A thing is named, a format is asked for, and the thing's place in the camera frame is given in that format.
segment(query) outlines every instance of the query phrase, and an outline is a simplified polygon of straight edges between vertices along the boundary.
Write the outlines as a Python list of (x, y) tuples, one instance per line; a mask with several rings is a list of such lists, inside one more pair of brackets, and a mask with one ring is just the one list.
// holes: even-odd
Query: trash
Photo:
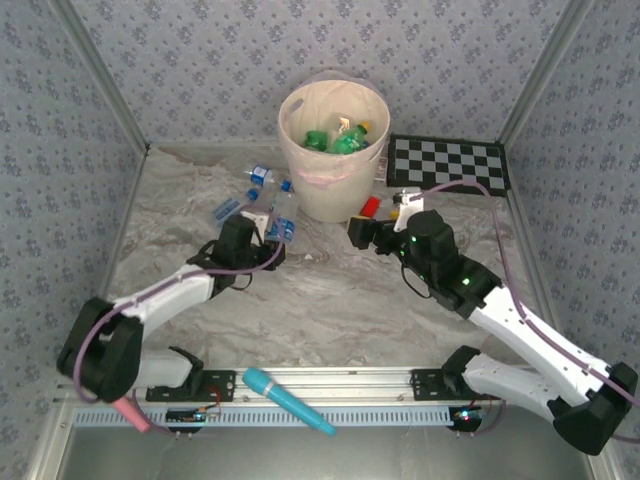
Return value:
[(380, 207), (380, 199), (378, 197), (370, 197), (367, 203), (364, 204), (360, 215), (363, 217), (373, 218)]
[(362, 122), (356, 128), (342, 132), (329, 147), (327, 153), (350, 155), (364, 148), (365, 135), (371, 130), (369, 122)]
[(215, 227), (222, 228), (222, 225), (229, 217), (238, 213), (245, 205), (255, 202), (257, 198), (258, 191), (254, 188), (247, 191), (243, 198), (227, 198), (212, 212)]
[(309, 130), (304, 139), (304, 148), (324, 152), (329, 146), (329, 135), (322, 130)]
[(291, 191), (291, 181), (282, 173), (264, 165), (256, 165), (253, 170), (246, 172), (251, 176), (251, 183), (264, 187), (269, 183), (276, 184), (280, 189)]
[[(273, 212), (284, 229), (285, 243), (291, 243), (296, 230), (296, 217), (298, 216), (298, 199), (296, 198), (296, 194), (285, 191), (278, 192)], [(273, 222), (267, 234), (267, 240), (278, 240), (279, 238), (278, 225)]]

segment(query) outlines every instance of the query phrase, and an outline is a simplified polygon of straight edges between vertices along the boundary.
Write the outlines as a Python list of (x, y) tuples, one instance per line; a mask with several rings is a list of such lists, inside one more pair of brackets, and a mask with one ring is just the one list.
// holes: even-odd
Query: wall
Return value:
[[(638, 2), (597, 2), (509, 155), (567, 335), (636, 370), (639, 60)], [(640, 437), (637, 410), (622, 430)], [(640, 478), (640, 449), (623, 452)]]
[(76, 0), (147, 140), (275, 137), (328, 67), (368, 78), (399, 133), (495, 139), (565, 0)]
[(138, 160), (42, 0), (0, 2), (0, 478), (22, 478), (55, 358), (102, 280)]

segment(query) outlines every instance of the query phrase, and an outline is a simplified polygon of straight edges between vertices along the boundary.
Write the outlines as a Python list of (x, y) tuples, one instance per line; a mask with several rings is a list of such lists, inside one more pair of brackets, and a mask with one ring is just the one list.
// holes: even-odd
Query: blue bottle cap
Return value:
[(249, 367), (247, 368), (247, 371), (244, 372), (244, 375), (242, 375), (242, 381), (258, 395), (263, 395), (264, 390), (267, 388), (269, 383), (271, 383), (271, 378), (262, 370)]
[(260, 195), (260, 192), (255, 188), (250, 188), (247, 192), (247, 197), (249, 197), (249, 201), (251, 202), (255, 202), (258, 199), (258, 195)]

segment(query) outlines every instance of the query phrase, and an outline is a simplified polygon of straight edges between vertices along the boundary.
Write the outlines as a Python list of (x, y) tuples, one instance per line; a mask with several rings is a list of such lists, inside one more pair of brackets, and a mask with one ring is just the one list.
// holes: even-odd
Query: black bracket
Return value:
[(480, 350), (463, 345), (444, 363), (442, 368), (411, 370), (411, 386), (415, 401), (429, 400), (490, 400), (491, 395), (479, 395), (462, 378), (466, 365)]
[(234, 370), (201, 370), (201, 383), (192, 390), (189, 379), (178, 388), (155, 387), (147, 389), (147, 402), (195, 402), (213, 403), (220, 394), (220, 402), (233, 402), (236, 390), (236, 372)]

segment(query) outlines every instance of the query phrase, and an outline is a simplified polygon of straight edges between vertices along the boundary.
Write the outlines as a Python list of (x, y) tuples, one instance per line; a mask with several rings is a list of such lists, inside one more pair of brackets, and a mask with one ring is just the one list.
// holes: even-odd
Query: small bottle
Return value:
[[(293, 240), (293, 234), (296, 231), (295, 222), (298, 216), (298, 199), (296, 194), (285, 191), (278, 192), (273, 212), (284, 229), (284, 242), (291, 243)], [(278, 241), (279, 239), (280, 232), (278, 230), (278, 225), (273, 222), (271, 229), (267, 234), (267, 240)]]
[(327, 153), (349, 155), (364, 148), (365, 135), (371, 130), (369, 122), (362, 122), (356, 128), (350, 128), (342, 132)]
[(264, 187), (269, 183), (274, 183), (285, 192), (291, 191), (291, 181), (282, 173), (269, 167), (256, 165), (253, 170), (247, 173), (251, 175), (251, 183), (254, 185)]
[(227, 221), (227, 218), (238, 213), (245, 205), (255, 202), (257, 198), (258, 191), (255, 188), (247, 191), (244, 198), (227, 198), (224, 202), (218, 205), (213, 212), (211, 212), (215, 227), (217, 229), (222, 228), (222, 225)]
[(329, 135), (322, 130), (309, 130), (304, 139), (304, 148), (324, 152), (329, 146)]
[(278, 195), (278, 187), (275, 183), (267, 183), (259, 194), (257, 199), (251, 204), (251, 210), (256, 212), (270, 213), (273, 210), (273, 203), (276, 201), (276, 195)]

